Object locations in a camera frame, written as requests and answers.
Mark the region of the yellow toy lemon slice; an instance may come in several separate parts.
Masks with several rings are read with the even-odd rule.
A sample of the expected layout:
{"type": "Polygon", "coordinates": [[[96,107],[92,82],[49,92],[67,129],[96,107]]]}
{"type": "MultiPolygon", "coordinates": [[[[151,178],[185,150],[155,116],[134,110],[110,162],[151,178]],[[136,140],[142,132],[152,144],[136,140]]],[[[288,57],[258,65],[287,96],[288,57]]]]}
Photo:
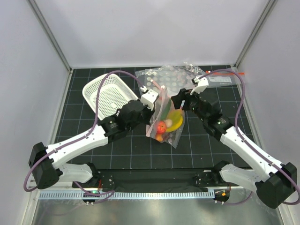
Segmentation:
{"type": "Polygon", "coordinates": [[[181,109],[172,110],[168,113],[167,119],[171,120],[173,124],[178,123],[183,119],[183,111],[181,109]]]}

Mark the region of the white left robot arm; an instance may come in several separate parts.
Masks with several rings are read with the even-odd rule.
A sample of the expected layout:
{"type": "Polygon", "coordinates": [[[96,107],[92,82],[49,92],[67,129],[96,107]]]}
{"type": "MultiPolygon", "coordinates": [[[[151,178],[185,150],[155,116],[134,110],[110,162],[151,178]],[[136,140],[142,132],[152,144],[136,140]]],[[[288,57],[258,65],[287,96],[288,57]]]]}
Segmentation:
{"type": "Polygon", "coordinates": [[[126,100],[120,104],[108,100],[93,103],[96,123],[88,130],[59,143],[35,144],[29,158],[30,175],[37,189],[52,187],[60,180],[76,181],[93,188],[99,183],[95,166],[69,164],[69,160],[97,147],[105,146],[127,135],[140,124],[148,125],[155,102],[145,99],[126,100]]]}

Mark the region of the pink zipper clear bag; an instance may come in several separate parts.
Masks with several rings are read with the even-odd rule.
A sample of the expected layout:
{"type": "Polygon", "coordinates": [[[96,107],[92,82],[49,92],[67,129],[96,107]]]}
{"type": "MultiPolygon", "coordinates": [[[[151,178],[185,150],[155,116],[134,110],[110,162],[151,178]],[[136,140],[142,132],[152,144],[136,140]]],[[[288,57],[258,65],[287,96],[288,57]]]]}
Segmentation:
{"type": "Polygon", "coordinates": [[[176,148],[184,125],[183,110],[175,109],[167,88],[162,87],[154,104],[154,114],[146,126],[146,136],[176,148]]]}

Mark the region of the green toy chili pepper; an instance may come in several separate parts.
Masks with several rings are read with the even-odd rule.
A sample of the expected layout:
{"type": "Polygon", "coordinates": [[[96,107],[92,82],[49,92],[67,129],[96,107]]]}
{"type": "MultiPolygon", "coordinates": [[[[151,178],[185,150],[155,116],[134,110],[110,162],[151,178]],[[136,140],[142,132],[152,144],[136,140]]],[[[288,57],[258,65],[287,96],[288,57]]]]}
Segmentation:
{"type": "Polygon", "coordinates": [[[162,114],[161,114],[161,120],[165,120],[169,111],[170,111],[170,108],[171,108],[171,105],[172,105],[172,101],[169,99],[168,100],[168,103],[166,104],[164,110],[162,111],[162,114]]]}

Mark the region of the orange maroon toy steak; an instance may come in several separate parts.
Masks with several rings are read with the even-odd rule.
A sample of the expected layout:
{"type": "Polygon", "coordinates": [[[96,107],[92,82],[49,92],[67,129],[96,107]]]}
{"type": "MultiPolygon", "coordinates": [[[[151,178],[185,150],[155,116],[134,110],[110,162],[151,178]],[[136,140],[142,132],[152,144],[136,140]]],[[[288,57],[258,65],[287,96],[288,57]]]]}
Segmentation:
{"type": "Polygon", "coordinates": [[[155,139],[159,142],[162,142],[164,140],[164,137],[162,134],[156,134],[155,139]]]}

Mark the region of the red toy strawberry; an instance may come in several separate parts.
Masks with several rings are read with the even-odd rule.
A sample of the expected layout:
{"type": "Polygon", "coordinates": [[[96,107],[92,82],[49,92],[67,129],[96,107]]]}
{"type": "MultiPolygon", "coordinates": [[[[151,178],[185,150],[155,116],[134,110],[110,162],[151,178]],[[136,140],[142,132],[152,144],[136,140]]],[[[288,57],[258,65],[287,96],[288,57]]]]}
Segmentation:
{"type": "Polygon", "coordinates": [[[167,130],[166,123],[164,121],[160,121],[157,124],[157,134],[162,135],[166,132],[166,130],[167,130]]]}

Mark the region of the beige toy egg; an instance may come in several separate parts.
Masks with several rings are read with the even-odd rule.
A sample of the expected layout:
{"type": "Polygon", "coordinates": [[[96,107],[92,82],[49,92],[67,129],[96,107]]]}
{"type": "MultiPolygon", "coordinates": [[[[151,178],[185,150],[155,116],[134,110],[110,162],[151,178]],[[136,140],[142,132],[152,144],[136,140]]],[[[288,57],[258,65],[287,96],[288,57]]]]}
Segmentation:
{"type": "Polygon", "coordinates": [[[169,127],[171,127],[171,126],[172,126],[172,124],[173,124],[173,121],[172,121],[172,120],[170,120],[170,119],[166,119],[166,120],[165,120],[165,124],[166,124],[166,126],[169,128],[169,127]]]}

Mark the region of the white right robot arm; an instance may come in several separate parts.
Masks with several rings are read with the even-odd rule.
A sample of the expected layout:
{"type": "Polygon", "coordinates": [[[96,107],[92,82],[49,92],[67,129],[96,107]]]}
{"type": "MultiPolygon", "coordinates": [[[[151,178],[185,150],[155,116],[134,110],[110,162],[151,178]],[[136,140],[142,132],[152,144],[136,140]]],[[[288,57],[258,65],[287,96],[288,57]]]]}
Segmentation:
{"type": "Polygon", "coordinates": [[[244,170],[222,161],[213,167],[212,182],[221,186],[234,183],[252,192],[268,207],[275,209],[294,192],[299,192],[297,168],[292,163],[276,160],[251,139],[231,120],[224,116],[215,97],[181,89],[173,96],[176,109],[193,112],[202,122],[205,131],[223,145],[237,153],[252,170],[244,170]]]}

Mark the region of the yellow toy banana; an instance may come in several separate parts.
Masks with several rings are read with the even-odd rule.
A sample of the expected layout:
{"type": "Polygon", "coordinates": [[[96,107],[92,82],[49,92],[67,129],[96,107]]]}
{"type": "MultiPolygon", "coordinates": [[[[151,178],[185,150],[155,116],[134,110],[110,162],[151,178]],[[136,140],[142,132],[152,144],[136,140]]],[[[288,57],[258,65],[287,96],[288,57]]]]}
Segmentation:
{"type": "Polygon", "coordinates": [[[181,119],[178,123],[172,124],[171,127],[167,128],[166,132],[170,133],[170,132],[177,130],[178,128],[180,128],[182,123],[183,123],[183,119],[181,119]]]}

